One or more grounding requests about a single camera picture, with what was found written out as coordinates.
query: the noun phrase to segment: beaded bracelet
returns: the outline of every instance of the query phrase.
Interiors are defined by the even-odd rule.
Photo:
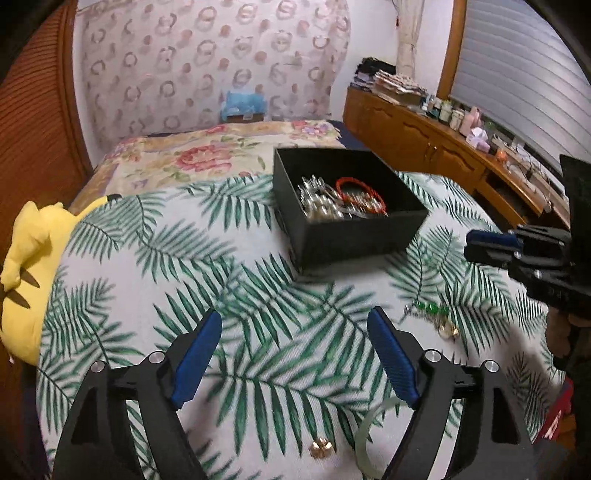
[[[355,195],[343,193],[341,186],[344,183],[354,183],[363,188],[369,199],[377,201],[377,206],[372,205],[371,202],[363,202]],[[336,181],[335,189],[344,202],[352,203],[363,209],[368,209],[371,213],[386,213],[386,203],[381,195],[361,180],[354,179],[353,177],[341,177]]]

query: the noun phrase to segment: green gemstone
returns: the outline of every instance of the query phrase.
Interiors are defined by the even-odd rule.
[[[437,312],[439,312],[439,307],[436,303],[430,303],[427,305],[427,313],[431,315],[437,315]]]

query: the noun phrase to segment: window blind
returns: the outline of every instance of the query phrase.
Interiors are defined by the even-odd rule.
[[[480,107],[559,171],[560,154],[591,161],[591,86],[524,0],[468,0],[451,96]]]

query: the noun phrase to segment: cabinet handle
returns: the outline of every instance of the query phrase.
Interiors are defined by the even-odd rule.
[[[423,161],[427,161],[427,154],[431,150],[431,142],[427,143],[427,149],[425,150],[425,154],[423,155]]]

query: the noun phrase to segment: yellow plush toy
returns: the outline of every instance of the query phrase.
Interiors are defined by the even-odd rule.
[[[14,220],[12,244],[0,275],[0,339],[28,364],[37,365],[39,359],[51,286],[72,230],[106,202],[106,197],[95,200],[77,216],[61,203],[39,210],[27,202]]]

